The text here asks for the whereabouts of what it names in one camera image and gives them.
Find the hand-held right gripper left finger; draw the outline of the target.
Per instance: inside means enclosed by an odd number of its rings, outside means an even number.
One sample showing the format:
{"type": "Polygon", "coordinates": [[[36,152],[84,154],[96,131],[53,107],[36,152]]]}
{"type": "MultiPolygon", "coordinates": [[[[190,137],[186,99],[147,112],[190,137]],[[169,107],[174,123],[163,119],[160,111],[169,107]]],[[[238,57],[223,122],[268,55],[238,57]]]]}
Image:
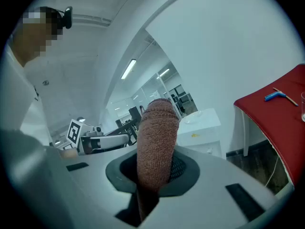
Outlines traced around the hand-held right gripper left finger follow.
{"type": "Polygon", "coordinates": [[[58,149],[46,149],[54,185],[68,210],[73,229],[133,229],[116,217],[128,216],[131,194],[118,191],[106,177],[106,167],[135,147],[74,158],[63,158],[58,149]]]}

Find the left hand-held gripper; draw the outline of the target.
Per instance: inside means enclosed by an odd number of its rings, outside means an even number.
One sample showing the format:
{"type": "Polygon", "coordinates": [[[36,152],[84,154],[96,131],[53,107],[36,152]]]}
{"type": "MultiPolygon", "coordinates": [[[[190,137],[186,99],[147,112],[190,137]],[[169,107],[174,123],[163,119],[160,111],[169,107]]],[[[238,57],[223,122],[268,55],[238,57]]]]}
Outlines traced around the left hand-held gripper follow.
{"type": "MultiPolygon", "coordinates": [[[[87,155],[94,148],[91,146],[91,137],[103,136],[99,126],[92,126],[72,119],[68,128],[66,139],[72,148],[76,148],[79,155],[87,155]]],[[[100,138],[101,149],[110,150],[124,147],[130,141],[128,134],[109,135],[100,138]]]]}

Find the person's left hand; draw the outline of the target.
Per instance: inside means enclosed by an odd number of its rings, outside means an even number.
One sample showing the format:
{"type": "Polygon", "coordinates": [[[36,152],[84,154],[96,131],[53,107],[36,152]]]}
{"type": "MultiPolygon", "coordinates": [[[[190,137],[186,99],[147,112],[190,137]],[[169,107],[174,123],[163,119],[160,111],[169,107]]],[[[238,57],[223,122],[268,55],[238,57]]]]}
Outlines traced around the person's left hand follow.
{"type": "Polygon", "coordinates": [[[61,158],[67,159],[67,158],[75,158],[78,157],[78,151],[75,148],[66,149],[66,150],[59,150],[59,154],[61,158]]]}

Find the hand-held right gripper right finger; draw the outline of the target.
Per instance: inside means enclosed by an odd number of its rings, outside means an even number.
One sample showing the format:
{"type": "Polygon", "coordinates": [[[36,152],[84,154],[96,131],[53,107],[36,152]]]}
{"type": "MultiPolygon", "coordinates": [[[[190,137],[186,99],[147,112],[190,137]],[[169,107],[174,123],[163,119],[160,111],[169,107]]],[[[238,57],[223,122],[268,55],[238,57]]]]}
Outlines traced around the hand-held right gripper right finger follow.
{"type": "Polygon", "coordinates": [[[176,150],[197,162],[196,184],[179,197],[161,198],[142,223],[144,229],[262,229],[280,212],[294,190],[288,183],[274,195],[265,185],[225,159],[184,147],[176,150]],[[265,210],[248,221],[225,188],[240,184],[265,210]]]}

